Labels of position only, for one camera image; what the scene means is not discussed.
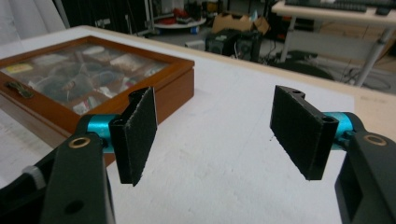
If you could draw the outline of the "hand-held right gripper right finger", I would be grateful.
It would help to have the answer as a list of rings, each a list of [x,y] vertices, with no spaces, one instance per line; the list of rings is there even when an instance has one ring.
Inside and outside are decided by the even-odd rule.
[[[353,132],[347,112],[321,112],[305,94],[276,86],[270,128],[306,180],[320,180],[332,147]]]

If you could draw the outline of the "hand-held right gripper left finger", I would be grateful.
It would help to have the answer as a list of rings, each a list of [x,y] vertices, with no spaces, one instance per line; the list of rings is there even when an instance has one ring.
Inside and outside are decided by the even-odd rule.
[[[141,179],[157,132],[154,89],[133,91],[121,114],[93,115],[87,131],[105,143],[105,153],[113,153],[122,184],[135,186]]]

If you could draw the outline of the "wooden box with glass lid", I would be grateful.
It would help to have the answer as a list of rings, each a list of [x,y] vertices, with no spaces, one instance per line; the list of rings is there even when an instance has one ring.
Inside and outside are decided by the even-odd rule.
[[[119,114],[155,92],[164,121],[194,95],[194,62],[94,36],[0,59],[0,108],[52,147],[85,114]]]

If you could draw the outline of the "white foam mat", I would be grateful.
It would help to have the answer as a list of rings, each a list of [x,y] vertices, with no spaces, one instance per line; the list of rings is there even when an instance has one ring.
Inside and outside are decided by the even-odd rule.
[[[325,80],[134,36],[112,40],[195,63],[195,93],[159,126],[139,184],[123,185],[116,166],[107,169],[117,224],[341,224],[334,182],[344,152],[308,181],[269,121],[279,85],[322,111],[352,110],[350,96]]]

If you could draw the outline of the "white electronic device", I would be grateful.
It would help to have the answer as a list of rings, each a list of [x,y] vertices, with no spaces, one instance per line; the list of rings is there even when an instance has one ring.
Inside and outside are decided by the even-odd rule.
[[[204,40],[193,40],[185,43],[185,47],[189,49],[197,49],[204,51],[205,50],[205,41]]]

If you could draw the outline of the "white desk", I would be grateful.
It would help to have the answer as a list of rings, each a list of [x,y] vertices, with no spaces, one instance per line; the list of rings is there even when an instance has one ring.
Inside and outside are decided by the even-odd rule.
[[[374,67],[385,45],[388,43],[393,33],[396,31],[396,12],[390,12],[387,17],[375,14],[374,9],[367,9],[365,13],[355,13],[346,11],[336,11],[331,9],[320,9],[313,7],[288,6],[284,1],[273,5],[272,11],[278,16],[290,16],[290,25],[287,31],[280,61],[285,62],[286,57],[293,42],[293,38],[305,38],[301,46],[297,49],[306,49],[310,52],[333,54],[337,57],[360,57],[365,63],[356,77],[354,86],[361,87],[365,79]],[[344,21],[346,23],[379,26],[383,27],[382,35],[375,41],[369,42],[363,39],[353,39],[351,37],[341,37],[324,35],[319,33],[308,33],[295,31],[295,22],[298,18],[314,21]]]

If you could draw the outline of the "black computer tower green label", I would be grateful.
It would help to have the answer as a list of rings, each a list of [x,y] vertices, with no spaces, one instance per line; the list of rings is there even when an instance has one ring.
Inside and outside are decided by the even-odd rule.
[[[223,29],[215,34],[210,34],[205,39],[205,50],[223,56],[231,56],[238,36],[239,32],[233,29]]]

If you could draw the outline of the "round white table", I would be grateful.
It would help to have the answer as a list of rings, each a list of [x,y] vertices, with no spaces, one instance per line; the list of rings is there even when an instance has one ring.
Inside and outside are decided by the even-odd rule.
[[[154,27],[158,29],[190,29],[194,26],[200,26],[206,22],[206,18],[194,20],[192,18],[165,18],[159,19],[154,23]]]

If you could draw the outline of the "small cardboard box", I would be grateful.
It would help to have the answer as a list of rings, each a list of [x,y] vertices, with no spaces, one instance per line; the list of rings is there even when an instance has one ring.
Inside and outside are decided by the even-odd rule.
[[[270,24],[263,17],[253,20],[249,15],[224,12],[215,17],[211,32],[215,34],[224,29],[234,29],[241,32],[256,30],[265,35],[270,30]]]

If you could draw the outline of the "black keyboard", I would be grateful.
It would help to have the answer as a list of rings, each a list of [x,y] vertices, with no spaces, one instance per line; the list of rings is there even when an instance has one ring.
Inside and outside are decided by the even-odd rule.
[[[351,11],[364,13],[367,10],[365,5],[351,4],[345,2],[322,2],[321,0],[285,0],[286,6],[311,7],[320,9],[331,9],[341,11]]]

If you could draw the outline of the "white curtain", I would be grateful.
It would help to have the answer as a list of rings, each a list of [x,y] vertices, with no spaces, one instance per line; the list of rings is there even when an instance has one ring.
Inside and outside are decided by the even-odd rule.
[[[64,29],[52,0],[0,0],[0,46]]]

